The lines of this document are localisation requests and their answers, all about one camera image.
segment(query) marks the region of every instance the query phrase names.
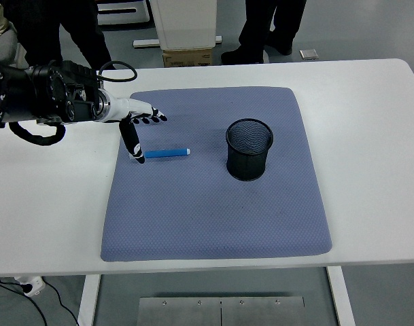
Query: black shoe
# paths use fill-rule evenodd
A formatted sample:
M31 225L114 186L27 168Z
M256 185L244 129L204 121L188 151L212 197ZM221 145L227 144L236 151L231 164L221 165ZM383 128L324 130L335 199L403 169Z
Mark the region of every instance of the black shoe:
M247 51L242 46L234 51L225 52L220 57L224 65L252 65L264 63L262 50L260 52Z
M281 42L275 37L275 34L270 31L266 40L266 46L275 48L283 56L289 56L293 52L293 41Z

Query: gray pad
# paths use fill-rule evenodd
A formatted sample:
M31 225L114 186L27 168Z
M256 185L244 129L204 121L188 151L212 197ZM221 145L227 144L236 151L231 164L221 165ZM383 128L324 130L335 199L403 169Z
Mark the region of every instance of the gray pad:
M137 127L143 151L189 156L130 160L121 140L103 230L105 261L319 255L331 239L300 110L288 88L159 90L132 98L167 122ZM239 181L226 169L226 129L252 117L274 141L266 170Z

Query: gray floor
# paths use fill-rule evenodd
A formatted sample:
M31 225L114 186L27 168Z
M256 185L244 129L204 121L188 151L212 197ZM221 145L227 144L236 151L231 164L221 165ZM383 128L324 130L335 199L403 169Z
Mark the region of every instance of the gray floor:
M215 65L220 64L222 52L238 46L244 19L244 1L218 0L217 34L223 36L223 44L213 49ZM105 36L114 60L136 68L163 67L159 48L135 50L131 45L134 39L157 38L153 24L108 28ZM66 60L87 65L64 31L61 31L61 43ZM401 58L414 72L414 0L308 1L293 54L284 57L270 50L267 54L269 62L300 62L298 50L306 49L316 49L320 60ZM414 264L351 266L343 271L356 325L414 325ZM84 277L48 280L61 290L63 302L76 313ZM329 297L326 287L322 269L104 276L96 325L133 326L139 296L170 293L305 295L310 297L308 306L313 311L310 325L334 325L332 304L326 301ZM36 301L49 325L74 325L51 289L43 291ZM0 289L0 325L43 323L29 302Z

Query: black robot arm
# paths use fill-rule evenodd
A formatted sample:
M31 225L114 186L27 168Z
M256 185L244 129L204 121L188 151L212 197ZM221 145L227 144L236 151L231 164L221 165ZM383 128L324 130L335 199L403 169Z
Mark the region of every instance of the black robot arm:
M96 71L71 61L25 70L0 63L0 128L8 123L20 138L36 145L52 145L65 135L65 124L119 122L128 152L143 163L135 124L149 123L148 118L166 121L166 117L149 103L114 98L100 85ZM54 126L56 133L50 137L32 135L19 125L26 120Z

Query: trouser leg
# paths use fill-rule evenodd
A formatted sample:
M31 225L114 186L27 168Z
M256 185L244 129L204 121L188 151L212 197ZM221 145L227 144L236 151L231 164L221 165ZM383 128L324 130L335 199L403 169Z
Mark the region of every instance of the trouser leg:
M98 6L93 0L57 0L60 22L71 35L90 67L99 70L111 60L98 26Z
M246 23L239 38L243 47L264 48L276 5L277 0L246 0Z
M282 42L292 42L295 38L307 0L278 0L274 15L274 34Z
M59 22L46 0L10 0L5 3L4 16L13 23L18 40L27 51L29 65L46 65L62 60Z

